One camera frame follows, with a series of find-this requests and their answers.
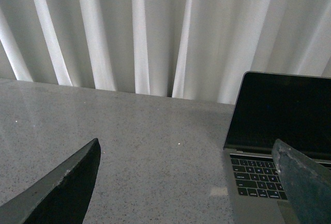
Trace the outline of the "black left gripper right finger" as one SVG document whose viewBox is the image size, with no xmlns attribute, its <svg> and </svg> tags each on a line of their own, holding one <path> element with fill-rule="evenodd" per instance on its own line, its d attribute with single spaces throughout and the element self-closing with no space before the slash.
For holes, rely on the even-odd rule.
<svg viewBox="0 0 331 224">
<path fill-rule="evenodd" d="M 330 170 L 277 139 L 272 157 L 300 223 L 330 223 Z"/>
</svg>

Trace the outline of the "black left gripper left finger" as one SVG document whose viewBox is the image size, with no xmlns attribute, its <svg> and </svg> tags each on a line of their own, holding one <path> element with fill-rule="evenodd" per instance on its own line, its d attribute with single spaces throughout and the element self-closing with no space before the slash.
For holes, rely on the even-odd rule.
<svg viewBox="0 0 331 224">
<path fill-rule="evenodd" d="M 94 191 L 100 156 L 95 138 L 2 205 L 1 223 L 82 223 Z"/>
</svg>

